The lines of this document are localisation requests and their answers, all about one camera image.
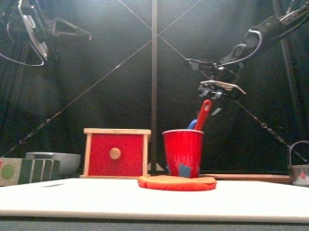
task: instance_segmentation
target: red cup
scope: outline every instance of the red cup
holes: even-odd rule
[[[171,176],[199,176],[203,132],[191,129],[163,132],[167,169]]]

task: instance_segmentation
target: wooden box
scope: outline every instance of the wooden box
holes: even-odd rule
[[[147,175],[150,130],[86,128],[83,178]]]

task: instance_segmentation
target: white table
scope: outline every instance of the white table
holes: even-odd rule
[[[185,192],[143,189],[137,180],[67,179],[3,187],[0,199],[4,220],[309,224],[309,189],[262,181],[219,180],[213,190]]]

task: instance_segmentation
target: black curtain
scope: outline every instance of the black curtain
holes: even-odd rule
[[[88,43],[64,44],[58,60],[35,68],[1,59],[1,154],[36,131],[9,153],[75,152],[84,154],[83,128],[151,128],[151,96],[157,88],[157,161],[166,167],[162,132],[186,128],[197,117],[205,75],[185,65],[185,58],[218,61],[242,43],[253,25],[274,14],[269,0],[158,1],[158,65],[153,86],[153,1],[54,1],[56,16],[92,34]],[[278,1],[285,12],[288,0]],[[297,128],[290,83],[280,42],[252,59],[234,83],[245,90],[245,108],[288,143],[308,135],[308,23],[288,37],[292,69],[305,135]],[[0,43],[15,59],[35,54],[25,44]],[[286,172],[288,147],[278,142],[230,100],[217,102],[221,112],[203,127],[205,171]]]

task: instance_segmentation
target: cable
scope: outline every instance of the cable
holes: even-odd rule
[[[30,63],[25,63],[25,62],[20,62],[20,61],[17,61],[17,60],[12,60],[12,59],[8,58],[8,56],[5,56],[1,52],[0,52],[0,57],[4,58],[5,60],[8,60],[8,61],[11,61],[11,62],[13,62],[13,63],[16,63],[16,64],[19,64],[19,65],[23,65],[23,66],[28,66],[28,67],[42,67],[42,66],[44,65],[43,57],[40,56],[39,52],[38,52],[36,49],[34,48],[31,42],[30,42],[30,45],[31,45],[31,47],[32,47],[32,49],[34,49],[34,51],[35,51],[35,53],[36,53],[36,55],[38,55],[38,57],[39,57],[39,59],[40,59],[40,61],[42,61],[40,64],[30,64]]]
[[[257,47],[256,47],[254,51],[253,51],[246,57],[244,57],[242,59],[234,60],[234,61],[231,61],[231,62],[229,62],[229,63],[225,63],[225,64],[221,64],[221,65],[217,65],[218,68],[225,67],[225,66],[227,66],[227,65],[230,65],[230,64],[242,62],[244,60],[248,60],[248,59],[252,58],[252,56],[257,53],[257,51],[258,51],[258,49],[260,49],[260,47],[261,47],[261,45],[262,45],[264,36],[262,36],[262,34],[261,34],[258,31],[253,31],[252,29],[249,30],[249,32],[250,32],[250,33],[256,33],[256,34],[258,35],[258,44],[257,44]]]

